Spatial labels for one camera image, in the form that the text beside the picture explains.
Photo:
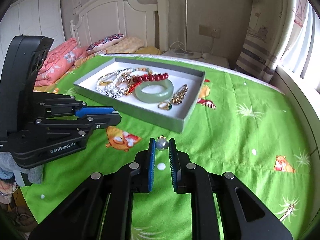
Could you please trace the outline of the left forearm sleeve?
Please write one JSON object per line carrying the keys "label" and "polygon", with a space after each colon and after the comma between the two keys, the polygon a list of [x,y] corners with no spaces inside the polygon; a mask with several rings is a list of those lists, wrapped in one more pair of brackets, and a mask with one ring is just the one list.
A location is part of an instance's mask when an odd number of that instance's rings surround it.
{"label": "left forearm sleeve", "polygon": [[24,213],[26,202],[20,187],[14,178],[9,180],[1,179],[1,210],[6,211],[16,219]]}

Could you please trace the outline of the grey gloved left hand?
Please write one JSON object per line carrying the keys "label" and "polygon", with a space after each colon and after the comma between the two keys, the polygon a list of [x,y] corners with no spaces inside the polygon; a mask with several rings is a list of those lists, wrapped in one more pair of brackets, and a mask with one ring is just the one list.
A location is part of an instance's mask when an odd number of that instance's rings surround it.
{"label": "grey gloved left hand", "polygon": [[16,164],[11,153],[1,152],[1,171],[7,176],[13,175],[16,183],[21,187],[41,184],[43,181],[43,167],[44,165],[22,168]]}

